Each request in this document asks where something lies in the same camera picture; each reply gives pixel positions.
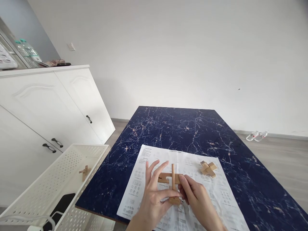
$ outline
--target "hand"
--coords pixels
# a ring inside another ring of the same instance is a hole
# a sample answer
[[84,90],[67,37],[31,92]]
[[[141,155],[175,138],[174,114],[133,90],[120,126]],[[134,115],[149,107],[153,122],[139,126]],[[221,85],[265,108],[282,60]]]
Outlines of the hand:
[[158,190],[157,181],[158,176],[162,170],[168,165],[169,161],[166,161],[159,166],[153,173],[154,167],[159,163],[156,160],[149,167],[149,162],[145,164],[145,188],[139,211],[130,221],[126,231],[128,230],[153,230],[161,218],[166,214],[168,209],[172,206],[169,200],[161,202],[166,197],[182,197],[182,195],[174,190],[165,189]]
[[222,224],[204,185],[195,182],[188,175],[179,176],[180,193],[192,208],[197,220],[207,231],[227,230]]

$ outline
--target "light switch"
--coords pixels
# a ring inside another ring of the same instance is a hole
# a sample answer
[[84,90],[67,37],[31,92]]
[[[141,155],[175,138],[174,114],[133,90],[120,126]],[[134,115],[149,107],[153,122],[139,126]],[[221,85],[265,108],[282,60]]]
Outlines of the light switch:
[[70,44],[67,43],[67,46],[70,49],[70,51],[75,51],[75,47],[74,47],[73,43],[70,43]]

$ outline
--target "white cabinet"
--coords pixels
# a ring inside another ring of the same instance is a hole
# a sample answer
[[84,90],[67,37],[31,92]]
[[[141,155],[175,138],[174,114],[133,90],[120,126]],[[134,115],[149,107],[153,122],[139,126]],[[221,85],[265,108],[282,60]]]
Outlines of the white cabinet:
[[89,69],[55,72],[94,132],[104,144],[115,131]]
[[71,144],[104,144],[115,130],[88,65],[1,71],[0,115],[0,206]]
[[0,105],[60,150],[102,144],[54,72],[0,79],[0,92]]
[[6,207],[62,152],[1,106],[0,115],[0,206]]

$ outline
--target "blue marble tabletop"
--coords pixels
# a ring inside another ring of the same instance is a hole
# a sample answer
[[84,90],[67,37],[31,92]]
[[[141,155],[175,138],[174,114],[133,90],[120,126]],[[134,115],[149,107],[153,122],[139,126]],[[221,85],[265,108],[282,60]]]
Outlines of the blue marble tabletop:
[[142,144],[218,157],[250,230],[308,230],[308,215],[215,110],[140,106],[76,206],[116,213]]

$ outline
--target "black object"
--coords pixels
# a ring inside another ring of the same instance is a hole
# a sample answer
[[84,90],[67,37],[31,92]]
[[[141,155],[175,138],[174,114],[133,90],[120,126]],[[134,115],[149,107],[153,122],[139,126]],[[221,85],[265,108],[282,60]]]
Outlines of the black object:
[[49,150],[51,150],[52,153],[55,153],[55,152],[56,152],[56,150],[54,150],[53,147],[48,146],[48,144],[43,144],[43,146],[49,148]]
[[92,123],[92,121],[91,121],[90,117],[89,117],[88,115],[86,115],[86,117],[88,117],[88,118],[89,118],[89,120],[90,120],[90,123]]
[[[52,211],[52,213],[50,214],[50,217],[55,213],[55,212],[61,212],[64,213],[65,210],[67,209],[67,207],[70,205],[71,201],[73,200],[74,196],[76,194],[75,193],[71,193],[71,194],[66,194],[64,195],[61,200],[59,201],[59,203],[57,204],[57,206],[55,207],[55,209]],[[55,214],[52,219],[55,221],[56,225],[59,222],[59,220],[61,219],[62,215],[60,214]],[[49,231],[52,229],[52,225],[50,222],[47,222],[44,226],[43,226],[43,230],[44,231]]]
[[71,63],[60,63],[57,66],[70,66],[70,65],[71,65]]
[[52,138],[51,140],[55,141],[60,146],[60,148],[63,148],[63,145],[60,141],[57,141],[55,138]]

